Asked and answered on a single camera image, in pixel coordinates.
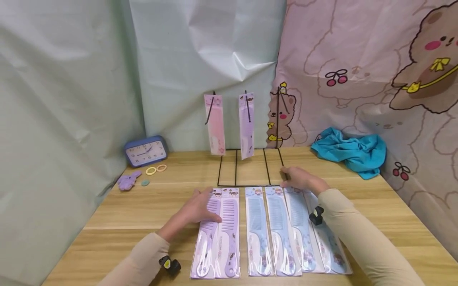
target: blue comb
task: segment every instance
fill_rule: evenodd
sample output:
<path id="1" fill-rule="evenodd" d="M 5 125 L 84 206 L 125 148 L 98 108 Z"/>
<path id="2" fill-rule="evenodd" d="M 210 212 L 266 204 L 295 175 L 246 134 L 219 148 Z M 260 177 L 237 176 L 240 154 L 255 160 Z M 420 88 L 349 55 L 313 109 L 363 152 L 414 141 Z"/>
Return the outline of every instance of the blue comb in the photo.
<path id="1" fill-rule="evenodd" d="M 344 256 L 342 255 L 342 252 L 340 251 L 340 248 L 337 245 L 338 238 L 334 236 L 333 232 L 324 221 L 322 224 L 315 227 L 322 229 L 323 232 L 326 234 L 328 241 L 325 244 L 329 246 L 332 252 L 330 254 L 331 269 L 336 273 L 344 274 L 345 272 L 347 272 L 347 264 L 345 263 Z"/>
<path id="2" fill-rule="evenodd" d="M 261 252 L 261 261 L 256 270 L 262 276 L 269 276 L 272 271 L 272 263 L 270 256 L 267 255 L 266 209 L 262 197 L 248 198 L 248 209 L 250 211 L 250 232 L 258 236 Z"/>
<path id="3" fill-rule="evenodd" d="M 309 215 L 307 205 L 305 204 L 305 198 L 301 193 L 290 193 L 291 202 L 291 225 L 297 228 L 302 235 L 302 270 L 313 271 L 316 267 L 315 257 L 313 255 L 313 248 L 310 241 L 309 231 Z"/>
<path id="4" fill-rule="evenodd" d="M 267 199 L 267 203 L 269 204 L 270 230 L 276 232 L 281 237 L 284 249 L 280 271 L 285 275 L 292 276 L 296 272 L 296 264 L 294 262 L 293 250 L 289 243 L 288 214 L 286 213 L 283 199 L 278 196 L 271 196 Z"/>

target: hand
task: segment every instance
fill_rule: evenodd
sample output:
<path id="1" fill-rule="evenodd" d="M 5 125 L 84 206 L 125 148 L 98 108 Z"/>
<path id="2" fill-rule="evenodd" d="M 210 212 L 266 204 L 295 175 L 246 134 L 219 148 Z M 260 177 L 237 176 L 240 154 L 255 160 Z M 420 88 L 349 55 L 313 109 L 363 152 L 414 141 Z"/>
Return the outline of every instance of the hand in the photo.
<path id="1" fill-rule="evenodd" d="M 280 187 L 294 187 L 298 189 L 308 189 L 315 196 L 329 189 L 329 185 L 320 177 L 310 174 L 299 167 L 282 167 L 281 171 L 289 175 L 289 180 L 281 182 Z"/>
<path id="2" fill-rule="evenodd" d="M 189 198 L 176 215 L 185 218 L 187 223 L 200 221 L 221 222 L 220 216 L 207 210 L 207 203 L 212 192 L 212 187 L 207 187 L 203 191 L 195 189 L 192 197 Z"/>
<path id="3" fill-rule="evenodd" d="M 220 216 L 207 210 L 207 203 L 212 192 L 212 187 L 207 187 L 202 192 L 195 189 L 192 197 L 156 233 L 170 242 L 190 222 L 205 220 L 221 222 Z"/>

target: wooden table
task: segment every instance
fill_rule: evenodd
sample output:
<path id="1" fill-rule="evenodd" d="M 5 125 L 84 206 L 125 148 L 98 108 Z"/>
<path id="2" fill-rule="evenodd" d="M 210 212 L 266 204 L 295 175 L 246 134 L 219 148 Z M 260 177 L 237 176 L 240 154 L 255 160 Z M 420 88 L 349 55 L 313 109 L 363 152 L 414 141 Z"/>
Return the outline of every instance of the wooden table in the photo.
<path id="1" fill-rule="evenodd" d="M 318 159 L 309 148 L 282 148 L 286 166 L 300 166 L 327 180 L 346 195 L 374 223 L 412 264 L 426 285 L 456 286 L 458 264 L 419 221 L 391 187 L 378 176 L 369 181 L 342 164 Z M 280 158 L 277 150 L 266 150 L 272 184 L 281 181 Z M 235 151 L 223 159 L 221 184 L 234 183 Z M 176 152 L 165 162 L 168 169 L 153 176 L 143 174 L 130 192 L 120 192 L 114 186 L 99 206 L 44 286 L 96 285 L 110 272 L 145 235 L 158 230 L 174 214 L 195 187 L 214 186 L 218 178 L 220 157 L 209 152 Z M 128 168 L 125 173 L 132 173 Z M 150 184 L 141 186 L 144 179 Z M 254 157 L 239 161 L 238 184 L 267 184 L 267 172 L 262 150 Z M 172 243 L 170 255 L 182 265 L 181 273 L 171 279 L 160 271 L 151 285 L 370 285 L 369 280 L 348 253 L 353 275 L 304 274 L 302 277 L 248 277 L 246 217 L 244 191 L 240 197 L 240 271 L 241 278 L 191 280 L 189 273 L 198 225 L 188 226 Z"/>

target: blue cloth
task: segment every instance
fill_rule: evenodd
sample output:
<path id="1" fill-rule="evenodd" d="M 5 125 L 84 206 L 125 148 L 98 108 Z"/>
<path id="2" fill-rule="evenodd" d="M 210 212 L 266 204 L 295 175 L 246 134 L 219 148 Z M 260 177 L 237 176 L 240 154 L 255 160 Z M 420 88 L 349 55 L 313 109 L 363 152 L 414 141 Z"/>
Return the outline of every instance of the blue cloth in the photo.
<path id="1" fill-rule="evenodd" d="M 387 146 L 377 134 L 344 139 L 342 132 L 332 127 L 321 132 L 321 139 L 311 148 L 320 159 L 344 161 L 348 169 L 357 172 L 364 180 L 380 174 L 379 167 L 387 154 Z"/>

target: beige sleeve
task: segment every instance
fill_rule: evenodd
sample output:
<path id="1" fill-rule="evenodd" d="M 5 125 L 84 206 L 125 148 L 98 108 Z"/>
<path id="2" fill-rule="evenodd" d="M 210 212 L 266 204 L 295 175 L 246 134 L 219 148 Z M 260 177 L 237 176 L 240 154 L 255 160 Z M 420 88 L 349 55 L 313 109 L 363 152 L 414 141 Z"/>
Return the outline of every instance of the beige sleeve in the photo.
<path id="1" fill-rule="evenodd" d="M 98 286 L 148 286 L 161 265 L 159 259 L 169 252 L 169 243 L 155 233 L 145 236 Z"/>
<path id="2" fill-rule="evenodd" d="M 424 283 L 396 247 L 337 189 L 318 195 L 323 219 L 375 286 Z"/>

